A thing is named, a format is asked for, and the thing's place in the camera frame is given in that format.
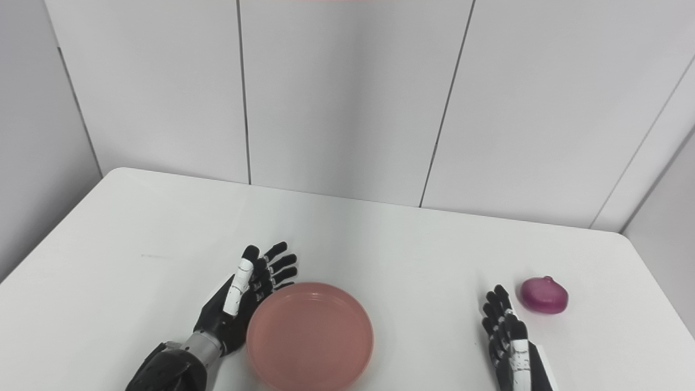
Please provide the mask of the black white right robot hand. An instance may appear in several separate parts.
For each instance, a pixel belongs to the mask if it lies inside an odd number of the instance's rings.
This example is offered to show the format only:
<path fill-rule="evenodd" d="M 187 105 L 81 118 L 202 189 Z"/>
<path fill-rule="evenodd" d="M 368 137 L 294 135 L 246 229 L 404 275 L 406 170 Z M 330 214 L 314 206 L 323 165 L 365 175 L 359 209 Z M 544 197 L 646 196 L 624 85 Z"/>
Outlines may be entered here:
<path fill-rule="evenodd" d="M 482 327 L 499 390 L 556 390 L 539 345 L 529 339 L 526 323 L 516 316 L 502 285 L 485 295 Z"/>

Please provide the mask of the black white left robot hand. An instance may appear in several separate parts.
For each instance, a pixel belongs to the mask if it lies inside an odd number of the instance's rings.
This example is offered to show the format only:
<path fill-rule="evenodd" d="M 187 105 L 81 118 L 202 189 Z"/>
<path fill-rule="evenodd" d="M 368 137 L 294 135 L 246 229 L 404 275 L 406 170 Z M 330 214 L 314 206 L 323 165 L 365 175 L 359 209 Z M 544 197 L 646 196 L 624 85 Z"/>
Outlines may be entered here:
<path fill-rule="evenodd" d="M 195 332 L 215 337 L 226 356 L 244 344 L 251 318 L 259 305 L 280 289 L 294 284 L 298 258 L 288 243 L 276 243 L 264 254 L 248 245 L 236 269 L 202 307 Z"/>

